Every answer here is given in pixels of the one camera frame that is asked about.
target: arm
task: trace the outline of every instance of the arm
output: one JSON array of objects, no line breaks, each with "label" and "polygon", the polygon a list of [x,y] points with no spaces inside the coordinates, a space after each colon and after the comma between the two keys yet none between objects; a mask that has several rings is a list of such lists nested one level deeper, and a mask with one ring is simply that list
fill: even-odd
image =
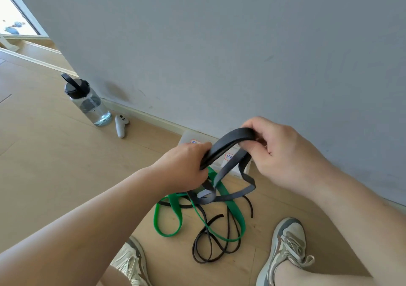
[{"label": "arm", "polygon": [[206,144],[184,144],[0,254],[1,285],[96,285],[147,212],[198,187]]},{"label": "arm", "polygon": [[379,285],[406,280],[406,217],[334,167],[293,128],[262,117],[244,127],[258,141],[241,146],[275,184],[314,201],[330,217]]}]

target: shoe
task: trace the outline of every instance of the shoe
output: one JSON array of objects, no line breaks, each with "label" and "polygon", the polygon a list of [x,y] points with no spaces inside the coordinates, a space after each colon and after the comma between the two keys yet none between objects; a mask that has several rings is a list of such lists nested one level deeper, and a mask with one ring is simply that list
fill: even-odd
[{"label": "shoe", "polygon": [[123,273],[133,286],[151,286],[141,244],[131,236],[110,263]]},{"label": "shoe", "polygon": [[271,254],[256,279],[256,286],[275,286],[275,269],[289,260],[296,267],[305,268],[314,263],[312,255],[306,256],[306,236],[302,223],[295,218],[283,219],[272,236]]}]

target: black bottle lid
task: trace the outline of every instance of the black bottle lid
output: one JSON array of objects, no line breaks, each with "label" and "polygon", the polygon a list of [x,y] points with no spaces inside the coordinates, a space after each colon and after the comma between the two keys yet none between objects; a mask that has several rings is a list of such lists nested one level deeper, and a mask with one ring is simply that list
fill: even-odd
[{"label": "black bottle lid", "polygon": [[81,78],[71,78],[66,73],[62,73],[61,76],[67,81],[65,85],[65,94],[72,99],[80,99],[86,97],[90,92],[90,85],[87,81]]}]

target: gray wall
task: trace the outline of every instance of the gray wall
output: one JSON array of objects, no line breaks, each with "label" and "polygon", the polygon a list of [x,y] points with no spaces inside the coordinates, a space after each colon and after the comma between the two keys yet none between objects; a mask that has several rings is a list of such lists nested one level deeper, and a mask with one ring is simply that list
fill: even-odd
[{"label": "gray wall", "polygon": [[217,137],[292,125],[406,204],[406,0],[24,1],[102,96]]}]

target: ankle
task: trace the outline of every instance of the ankle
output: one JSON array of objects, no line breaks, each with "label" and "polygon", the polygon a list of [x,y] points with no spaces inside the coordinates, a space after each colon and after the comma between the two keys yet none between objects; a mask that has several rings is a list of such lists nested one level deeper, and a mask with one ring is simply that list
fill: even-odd
[{"label": "ankle", "polygon": [[297,268],[289,260],[285,260],[275,269],[275,286],[301,285],[309,272]]}]

